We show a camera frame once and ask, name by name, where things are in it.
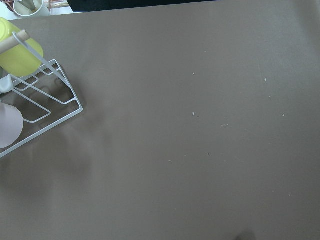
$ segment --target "dish rack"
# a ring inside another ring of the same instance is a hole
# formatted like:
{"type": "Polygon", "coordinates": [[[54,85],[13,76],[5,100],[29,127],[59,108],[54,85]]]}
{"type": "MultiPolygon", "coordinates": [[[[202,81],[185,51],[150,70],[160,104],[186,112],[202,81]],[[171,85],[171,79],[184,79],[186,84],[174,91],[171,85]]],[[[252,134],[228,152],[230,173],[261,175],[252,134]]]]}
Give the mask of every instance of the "dish rack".
{"type": "Polygon", "coordinates": [[[28,76],[16,77],[9,74],[0,79],[2,84],[9,85],[8,91],[0,91],[0,102],[20,110],[24,122],[19,138],[10,146],[0,149],[0,158],[83,111],[57,60],[46,61],[27,44],[25,41],[30,36],[25,30],[13,32],[12,38],[15,44],[10,48],[22,45],[43,65],[28,76]]]}

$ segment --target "yellow cup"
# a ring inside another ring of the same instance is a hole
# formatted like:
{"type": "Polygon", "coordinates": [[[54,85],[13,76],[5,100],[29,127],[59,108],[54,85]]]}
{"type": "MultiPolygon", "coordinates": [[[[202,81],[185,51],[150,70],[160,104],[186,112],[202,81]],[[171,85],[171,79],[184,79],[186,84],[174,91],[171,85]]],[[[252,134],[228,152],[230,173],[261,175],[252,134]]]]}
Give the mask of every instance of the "yellow cup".
{"type": "MultiPolygon", "coordinates": [[[[12,36],[12,32],[18,33],[21,30],[13,25],[11,22],[0,17],[0,42],[12,36]]],[[[35,49],[42,57],[44,50],[32,38],[27,40],[33,49],[35,49]]],[[[32,55],[25,47],[18,45],[10,50],[0,54],[0,66],[9,74],[16,77],[23,77],[32,74],[40,66],[41,61],[32,55]]]]}

